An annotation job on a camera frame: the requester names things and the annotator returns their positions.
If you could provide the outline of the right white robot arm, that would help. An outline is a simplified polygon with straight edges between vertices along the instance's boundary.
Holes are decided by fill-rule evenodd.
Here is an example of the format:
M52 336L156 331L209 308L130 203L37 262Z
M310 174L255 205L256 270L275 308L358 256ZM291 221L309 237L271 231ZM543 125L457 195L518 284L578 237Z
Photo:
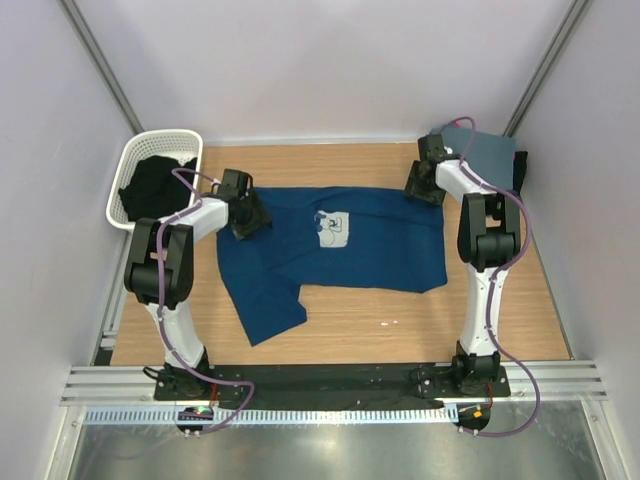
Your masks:
M499 313L509 264L521 251L519 208L447 148L440 134L420 137L417 147L404 194L431 206L442 205L447 195L459 203L457 251L469 281L451 366L431 381L462 396L484 395L500 376Z

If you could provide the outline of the blue mickey t-shirt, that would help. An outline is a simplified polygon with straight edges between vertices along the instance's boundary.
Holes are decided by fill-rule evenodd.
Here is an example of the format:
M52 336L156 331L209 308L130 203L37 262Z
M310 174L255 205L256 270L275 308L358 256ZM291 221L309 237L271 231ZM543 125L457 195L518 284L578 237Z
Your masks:
M402 191L260 188L269 227L217 234L224 286L251 345L307 320L304 285L425 293L446 284L444 215Z

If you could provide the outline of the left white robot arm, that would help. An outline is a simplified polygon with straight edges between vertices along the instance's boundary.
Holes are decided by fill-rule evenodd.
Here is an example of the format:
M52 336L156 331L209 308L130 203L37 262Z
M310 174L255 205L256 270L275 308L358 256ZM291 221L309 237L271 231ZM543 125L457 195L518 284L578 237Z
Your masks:
M202 195L186 173L172 175L194 194L194 201L158 220L135 222L124 273L124 286L152 317L164 347L164 365L143 372L156 381L156 395L180 399L204 398L217 382L213 379L206 347L192 319L189 296L194 285L195 244L226 227L241 241L270 227L272 220L244 171L227 169L220 181Z

